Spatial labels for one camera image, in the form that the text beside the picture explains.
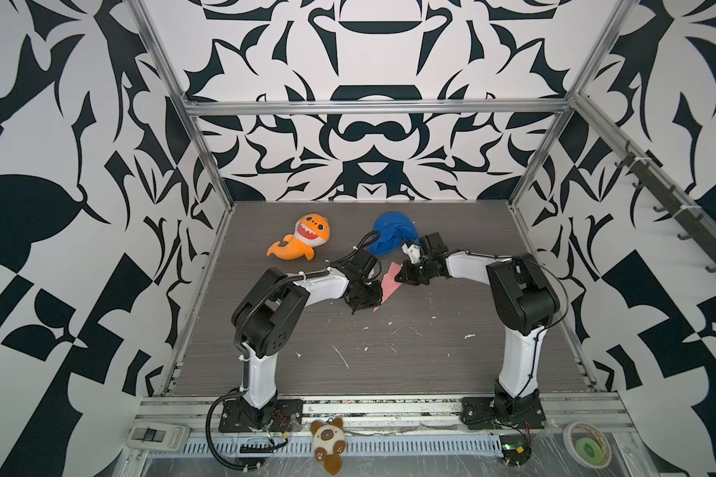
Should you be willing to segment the pink paper sheet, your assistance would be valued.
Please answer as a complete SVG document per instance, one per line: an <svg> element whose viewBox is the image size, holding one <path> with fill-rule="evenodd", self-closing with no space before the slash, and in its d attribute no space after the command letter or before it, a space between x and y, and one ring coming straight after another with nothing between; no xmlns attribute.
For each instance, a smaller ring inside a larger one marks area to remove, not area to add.
<svg viewBox="0 0 716 477"><path fill-rule="evenodd" d="M396 281L396 277L398 276L401 269L401 264L396 264L396 262L392 262L390 264L389 270L383 275L381 282L381 305L383 305L390 298L390 296L400 288L401 283Z"/></svg>

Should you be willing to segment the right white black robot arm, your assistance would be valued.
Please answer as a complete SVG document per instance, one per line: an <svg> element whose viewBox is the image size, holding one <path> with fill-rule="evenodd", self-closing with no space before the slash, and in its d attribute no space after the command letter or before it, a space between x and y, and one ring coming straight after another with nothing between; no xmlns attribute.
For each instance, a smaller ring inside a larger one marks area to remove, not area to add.
<svg viewBox="0 0 716 477"><path fill-rule="evenodd" d="M561 309L544 268L531 254L452 252L438 233L403 244L401 249L406 258L397 282L428 285L443 277L485 284L504 326L503 362L493 396L462 399L461 422L469 429L541 427L539 360L545 335Z"/></svg>

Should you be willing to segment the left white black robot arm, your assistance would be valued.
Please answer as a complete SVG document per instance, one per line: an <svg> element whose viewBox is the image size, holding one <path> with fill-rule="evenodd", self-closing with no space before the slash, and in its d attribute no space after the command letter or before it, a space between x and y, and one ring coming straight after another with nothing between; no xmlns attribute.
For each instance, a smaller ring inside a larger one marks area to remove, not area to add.
<svg viewBox="0 0 716 477"><path fill-rule="evenodd" d="M381 262L366 250L322 270L267 270L235 310L234 345L244 364L242 385L223 403L220 431L264 429L276 421L278 353L292 339L308 306L343 300L351 311L381 304Z"/></svg>

